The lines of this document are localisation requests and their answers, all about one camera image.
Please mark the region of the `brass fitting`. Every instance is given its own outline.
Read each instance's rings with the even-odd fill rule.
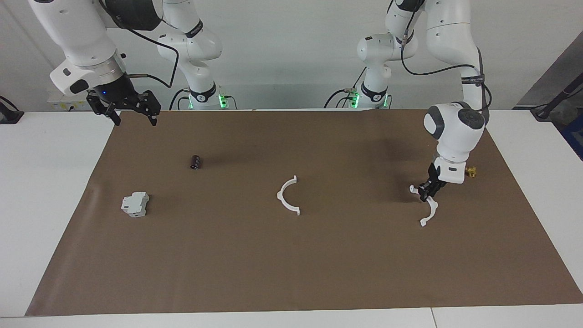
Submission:
[[[471,168],[466,168],[466,175],[469,177],[476,177],[477,168],[472,166]]]

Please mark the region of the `white table surface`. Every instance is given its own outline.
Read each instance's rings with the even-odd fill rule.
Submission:
[[[0,125],[0,327],[583,327],[581,304],[22,318],[112,127],[93,113]],[[583,289],[583,162],[528,112],[494,111],[488,130]]]

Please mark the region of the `white semicircular part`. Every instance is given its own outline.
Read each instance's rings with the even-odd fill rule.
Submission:
[[[288,188],[289,186],[291,186],[292,184],[297,183],[297,176],[293,176],[293,179],[289,180],[288,182],[284,183],[281,190],[279,190],[278,192],[278,200],[280,200],[283,204],[283,206],[285,206],[285,208],[287,208],[288,210],[292,211],[292,212],[296,212],[297,215],[300,215],[300,208],[299,207],[295,207],[290,205],[285,198],[283,198],[283,192],[285,191],[286,188]]]
[[[415,188],[415,186],[413,185],[409,187],[409,191],[411,191],[412,194],[419,195],[419,189]],[[427,225],[427,221],[431,220],[435,216],[437,212],[437,207],[439,207],[439,204],[437,204],[437,202],[434,201],[431,196],[427,198],[427,202],[429,203],[429,207],[431,208],[431,214],[427,218],[421,220],[421,226]]]

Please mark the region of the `black cable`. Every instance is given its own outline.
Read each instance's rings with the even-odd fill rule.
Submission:
[[[360,73],[359,77],[356,79],[356,81],[352,85],[352,89],[356,88],[356,85],[359,83],[360,78],[363,77],[364,71],[366,71],[366,66],[363,68],[363,71]],[[346,106],[346,101],[344,101],[344,104],[342,104],[342,108],[344,108],[344,106]]]
[[[174,97],[172,97],[172,101],[170,102],[170,108],[168,110],[172,110],[172,107],[174,106],[174,102],[176,101],[176,98],[178,98],[178,95],[181,92],[186,92],[186,91],[184,91],[184,89],[180,89],[174,94]]]
[[[389,4],[389,8],[387,8],[387,13],[389,13],[389,11],[391,10],[391,6],[393,5],[393,2],[395,2],[395,0],[391,0],[391,3]]]
[[[583,91],[583,88],[579,89],[579,91],[576,91],[576,92],[574,92],[574,93],[570,94],[570,95],[569,95],[569,97],[565,98],[565,100],[567,100],[567,99],[569,99],[569,98],[572,98],[572,97],[576,96],[576,95],[577,95],[578,93],[580,93],[581,91]],[[532,110],[532,109],[541,108],[541,107],[545,107],[545,106],[548,106],[548,105],[550,105],[550,103],[546,103],[546,104],[538,105],[538,106],[535,106],[535,107],[531,107],[531,110]]]
[[[225,96],[225,98],[232,99],[233,102],[235,103],[235,109],[236,110],[239,110],[239,107],[237,106],[237,99],[235,99],[235,97],[233,97],[233,96]]]
[[[344,89],[340,89],[340,90],[336,91],[335,93],[333,93],[332,96],[330,96],[330,98],[328,98],[328,101],[326,101],[324,108],[328,107],[328,104],[330,104],[330,102],[332,101],[332,98],[334,98],[337,94],[342,93],[342,92],[347,93],[347,91],[345,91]]]
[[[4,100],[5,103],[9,104],[10,106],[12,106],[14,109],[16,109],[16,111],[20,111],[18,110],[18,107],[16,107],[10,100],[0,96],[0,99]]]
[[[350,99],[352,99],[352,97],[344,97],[344,98],[338,100],[338,103],[336,104],[336,108],[344,108],[344,105],[342,105],[342,107],[338,107],[338,106],[340,106],[340,102],[344,100],[344,104],[346,104],[346,101],[350,100]]]
[[[409,34],[409,28],[411,27],[411,23],[413,22],[413,19],[415,18],[415,15],[417,14],[417,12],[419,11],[419,8],[421,7],[419,5],[419,3],[421,3],[421,1],[418,1],[417,2],[416,9],[413,12],[413,14],[411,15],[411,19],[409,19],[409,23],[407,24],[407,28],[405,29],[406,34]],[[409,74],[416,75],[416,76],[432,75],[432,74],[437,74],[437,73],[449,71],[450,69],[461,68],[461,67],[470,67],[470,68],[474,68],[474,69],[476,68],[474,65],[462,64],[462,65],[455,65],[455,66],[450,66],[450,67],[438,69],[438,70],[433,71],[433,72],[415,73],[415,72],[411,71],[407,67],[407,65],[405,64],[404,52],[405,52],[405,46],[402,46],[401,47],[401,64],[403,64],[403,68],[405,69],[405,71],[407,71]]]
[[[474,65],[470,65],[470,64],[461,64],[461,65],[454,65],[454,66],[450,66],[450,67],[446,67],[446,68],[442,68],[442,69],[438,69],[436,71],[433,72],[426,72],[426,73],[415,73],[413,71],[411,71],[407,65],[405,64],[405,46],[406,46],[406,37],[409,34],[409,28],[411,27],[411,23],[413,22],[413,19],[415,18],[415,14],[417,14],[417,12],[419,11],[419,9],[421,8],[423,3],[423,0],[418,0],[417,1],[417,5],[415,6],[415,10],[413,11],[413,14],[411,15],[411,19],[409,19],[409,23],[407,24],[407,28],[405,29],[405,34],[407,34],[404,38],[403,38],[403,43],[405,44],[404,46],[401,47],[401,64],[403,65],[403,68],[405,69],[405,71],[407,71],[407,73],[411,74],[411,75],[416,75],[416,76],[426,76],[426,75],[432,75],[432,74],[437,74],[437,73],[441,73],[441,72],[445,72],[445,71],[449,71],[450,69],[456,69],[456,68],[462,68],[462,67],[469,67],[469,68],[473,68],[476,69],[476,67]],[[492,105],[492,93],[490,91],[490,89],[488,88],[488,86],[485,83],[482,83],[482,88],[484,90],[486,90],[486,92],[488,93],[489,96],[489,100],[488,100],[488,104],[486,106],[484,106],[484,108],[478,110],[478,111],[483,111],[485,109],[490,108],[490,105]]]
[[[174,77],[176,76],[176,70],[178,69],[178,60],[180,59],[180,53],[178,53],[178,50],[176,50],[176,49],[175,49],[175,48],[173,48],[173,47],[167,46],[167,45],[165,45],[165,44],[163,44],[163,43],[160,43],[160,42],[158,42],[158,41],[154,41],[154,40],[150,39],[149,37],[147,37],[147,36],[145,36],[145,35],[142,35],[142,34],[140,34],[140,33],[136,32],[136,31],[134,31],[134,30],[132,30],[132,29],[130,29],[130,28],[127,28],[127,27],[125,27],[125,26],[124,26],[124,24],[123,24],[123,23],[121,23],[121,22],[120,22],[120,21],[117,19],[117,17],[116,17],[115,15],[113,15],[113,13],[112,13],[112,12],[111,12],[111,11],[110,11],[110,10],[109,10],[107,7],[106,7],[106,5],[103,3],[103,0],[99,0],[99,4],[100,4],[100,5],[101,5],[101,7],[103,8],[103,10],[104,10],[104,11],[105,11],[105,12],[106,12],[106,13],[107,13],[109,16],[111,16],[111,18],[112,18],[112,20],[114,21],[114,23],[115,23],[117,26],[119,26],[121,29],[128,30],[128,31],[130,31],[131,33],[133,33],[134,35],[136,35],[136,36],[138,36],[138,37],[140,37],[140,38],[142,38],[142,39],[144,39],[144,40],[146,40],[146,41],[149,41],[149,42],[151,42],[151,43],[153,43],[153,44],[155,44],[155,45],[157,45],[157,46],[164,47],[164,48],[166,48],[166,49],[170,49],[170,50],[172,50],[172,51],[173,51],[173,52],[176,54],[176,61],[174,62],[174,68],[173,68],[173,70],[172,70],[172,77],[170,78],[170,83],[166,83],[166,82],[162,81],[160,78],[157,78],[157,77],[155,77],[155,76],[153,76],[153,75],[147,74],[147,77],[148,77],[148,78],[154,79],[154,80],[156,80],[156,81],[158,81],[158,82],[162,83],[162,84],[163,84],[165,87],[167,87],[167,88],[169,88],[169,89],[170,89],[170,88],[172,88],[172,85],[174,84]]]
[[[391,109],[391,106],[393,105],[393,95],[388,95],[388,97],[391,97],[391,102],[389,103],[389,108]]]
[[[189,97],[182,97],[182,98],[180,98],[178,100],[178,110],[180,110],[180,100],[185,100],[185,99],[188,100],[188,101],[190,101],[190,98]]]

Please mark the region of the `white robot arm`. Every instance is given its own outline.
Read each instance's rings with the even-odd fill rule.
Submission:
[[[167,33],[159,43],[175,48],[180,53],[179,69],[184,73],[189,86],[189,98],[193,109],[211,110],[227,107],[227,102],[202,61],[218,58],[223,52],[217,35],[204,27],[192,0],[163,0],[165,22],[179,32]],[[175,54],[168,48],[158,46],[158,52],[169,61]]]
[[[489,119],[489,104],[482,58],[470,30],[469,0],[393,0],[385,21],[389,33],[359,42],[359,56],[367,64],[367,76],[359,87],[359,107],[380,107],[391,76],[385,63],[402,61],[405,66],[404,59],[415,54],[418,41],[413,27],[420,11],[427,12],[429,52],[460,69],[463,89],[463,101],[433,105],[424,118],[425,129],[438,141],[429,179],[419,186],[421,200],[426,201],[447,183],[463,183],[466,161]],[[415,75],[436,73],[416,74],[406,69]]]
[[[28,0],[49,36],[65,53],[65,61],[51,73],[65,95],[88,91],[93,111],[119,125],[116,109],[131,109],[157,123],[160,104],[150,91],[138,94],[92,0]]]

